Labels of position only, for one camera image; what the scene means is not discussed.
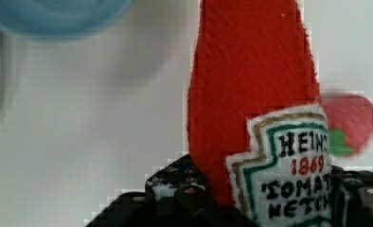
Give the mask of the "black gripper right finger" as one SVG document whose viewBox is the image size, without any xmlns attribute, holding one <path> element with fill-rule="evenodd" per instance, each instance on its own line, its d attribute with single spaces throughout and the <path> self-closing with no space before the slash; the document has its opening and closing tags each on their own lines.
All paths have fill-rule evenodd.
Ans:
<svg viewBox="0 0 373 227">
<path fill-rule="evenodd" d="M 332 227 L 373 227 L 373 172 L 333 166 Z"/>
</svg>

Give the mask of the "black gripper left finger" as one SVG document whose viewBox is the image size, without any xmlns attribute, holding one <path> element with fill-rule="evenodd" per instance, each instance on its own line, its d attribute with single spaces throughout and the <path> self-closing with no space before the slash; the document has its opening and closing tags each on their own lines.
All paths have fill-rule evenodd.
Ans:
<svg viewBox="0 0 373 227">
<path fill-rule="evenodd" d="M 205 176 L 185 155 L 158 170 L 143 192 L 118 196 L 86 227 L 257 227 L 238 209 L 218 205 Z"/>
</svg>

